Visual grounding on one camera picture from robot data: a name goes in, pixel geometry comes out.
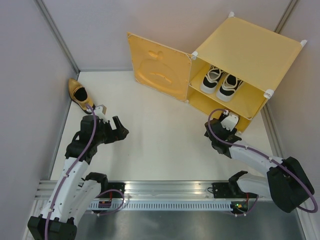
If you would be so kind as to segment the white black sneaker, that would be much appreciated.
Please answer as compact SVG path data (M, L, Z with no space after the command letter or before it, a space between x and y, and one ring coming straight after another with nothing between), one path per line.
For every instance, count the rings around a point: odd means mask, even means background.
M224 73L225 72L220 68L211 65L210 69L203 78L203 81L200 85L200 90L206 94L213 94Z
M223 75L222 83L217 90L216 97L223 102L231 101L243 83L244 81L240 78L229 73L225 73Z

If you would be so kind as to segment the yellow cabinet door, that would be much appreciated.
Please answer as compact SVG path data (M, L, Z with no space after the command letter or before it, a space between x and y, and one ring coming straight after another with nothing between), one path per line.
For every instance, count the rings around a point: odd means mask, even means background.
M191 55L127 33L135 80L179 101L187 99Z

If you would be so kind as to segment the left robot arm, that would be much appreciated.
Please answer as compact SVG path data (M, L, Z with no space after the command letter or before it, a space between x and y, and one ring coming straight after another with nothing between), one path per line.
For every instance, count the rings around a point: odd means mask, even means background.
M101 144L124 140L129 131L117 116L110 122L96 115L86 115L66 148L64 166L46 206L39 216L31 216L27 227L35 240L73 240L78 224L95 198L110 192L106 174L85 175Z

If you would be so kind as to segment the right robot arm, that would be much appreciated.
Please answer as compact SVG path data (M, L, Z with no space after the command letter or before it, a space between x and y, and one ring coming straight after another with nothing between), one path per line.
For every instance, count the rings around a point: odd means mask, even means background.
M214 118L205 123L205 136L211 146L221 155L238 160L260 173L255 176L241 172L229 183L228 192L235 198L244 193L252 193L272 199L274 204L286 213L300 208L310 199L314 208L308 213L316 213L318 204L314 198L315 190L299 161L293 157L286 159L267 155L235 135L235 130L227 130Z

